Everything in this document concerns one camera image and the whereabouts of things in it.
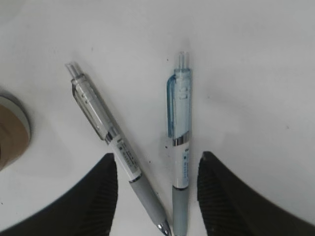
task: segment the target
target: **pen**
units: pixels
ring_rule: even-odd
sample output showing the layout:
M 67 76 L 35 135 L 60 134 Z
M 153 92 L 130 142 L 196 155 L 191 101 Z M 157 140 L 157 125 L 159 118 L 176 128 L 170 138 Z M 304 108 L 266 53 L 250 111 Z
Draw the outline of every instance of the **pen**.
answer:
M 173 227 L 185 236 L 188 227 L 188 163 L 191 123 L 191 70 L 188 53 L 180 52 L 178 68 L 167 81 L 168 137 L 173 140 Z
M 129 183 L 144 206 L 153 223 L 166 236 L 171 235 L 166 213 L 146 176 L 137 164 L 134 152 L 128 148 L 127 141 L 110 118 L 110 111 L 102 103 L 97 89 L 82 72 L 79 65 L 70 62 L 65 65 L 72 76 L 72 95 L 93 126 L 99 137 L 113 150 L 118 162 L 128 175 Z

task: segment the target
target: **gray rubber grip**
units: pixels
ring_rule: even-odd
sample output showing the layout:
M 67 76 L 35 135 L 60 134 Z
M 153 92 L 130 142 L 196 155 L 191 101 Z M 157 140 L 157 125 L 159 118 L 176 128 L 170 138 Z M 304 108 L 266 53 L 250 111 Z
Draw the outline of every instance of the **gray rubber grip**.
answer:
M 173 230 L 175 236 L 185 236 L 188 225 L 188 196 L 189 190 L 173 188 Z
M 142 175 L 136 182 L 130 183 L 132 189 L 138 196 L 148 215 L 155 225 L 159 225 L 166 220 L 166 213 L 153 191 L 148 179 Z

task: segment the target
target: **tape roll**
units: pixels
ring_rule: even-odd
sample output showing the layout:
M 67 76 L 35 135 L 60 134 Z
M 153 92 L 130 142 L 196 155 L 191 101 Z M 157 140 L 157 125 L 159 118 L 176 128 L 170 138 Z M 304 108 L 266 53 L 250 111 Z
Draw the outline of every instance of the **tape roll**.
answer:
M 0 170 L 24 153 L 30 139 L 30 123 L 23 110 L 0 96 Z

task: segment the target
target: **metal band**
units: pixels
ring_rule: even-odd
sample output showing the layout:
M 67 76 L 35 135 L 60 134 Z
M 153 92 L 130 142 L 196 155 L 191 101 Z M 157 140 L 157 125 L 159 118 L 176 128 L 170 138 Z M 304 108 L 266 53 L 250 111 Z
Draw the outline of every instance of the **metal band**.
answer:
M 114 127 L 112 127 L 106 134 L 105 142 L 109 144 L 117 135 L 118 135 L 118 132 L 115 130 Z
M 175 186 L 173 185 L 173 188 L 176 189 L 176 190 L 178 190 L 178 191 L 184 191 L 184 190 L 186 190 L 188 187 L 186 187 L 186 188 L 177 188 L 177 187 L 175 187 Z
M 129 181 L 129 183 L 134 183 L 134 182 L 136 182 L 137 180 L 139 180 L 141 177 L 142 177 L 142 173 L 141 173 L 141 175 L 139 175 L 137 178 L 135 178 L 135 179 Z
M 183 136 L 173 139 L 173 146 L 179 146 L 189 141 L 189 131 L 187 131 Z

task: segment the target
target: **black object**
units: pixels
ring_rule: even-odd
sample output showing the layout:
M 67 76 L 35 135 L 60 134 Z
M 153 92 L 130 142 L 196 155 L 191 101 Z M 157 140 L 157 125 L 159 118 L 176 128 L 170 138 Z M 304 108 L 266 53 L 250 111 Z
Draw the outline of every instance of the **black object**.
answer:
M 274 205 L 211 152 L 199 164 L 197 197 L 208 236 L 314 236 L 315 227 Z
M 109 153 L 62 197 L 0 236 L 108 236 L 117 198 L 117 166 Z

